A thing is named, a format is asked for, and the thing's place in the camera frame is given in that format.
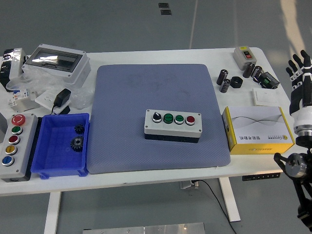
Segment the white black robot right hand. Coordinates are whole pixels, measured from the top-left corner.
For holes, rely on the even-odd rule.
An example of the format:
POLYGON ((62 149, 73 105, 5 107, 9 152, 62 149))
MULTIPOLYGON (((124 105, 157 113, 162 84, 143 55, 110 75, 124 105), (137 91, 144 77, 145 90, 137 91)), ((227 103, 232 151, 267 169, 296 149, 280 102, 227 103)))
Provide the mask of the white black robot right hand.
POLYGON ((286 72, 292 82, 290 115, 294 119, 294 132, 302 136, 312 131, 312 59, 305 50, 301 58, 294 54, 286 72))

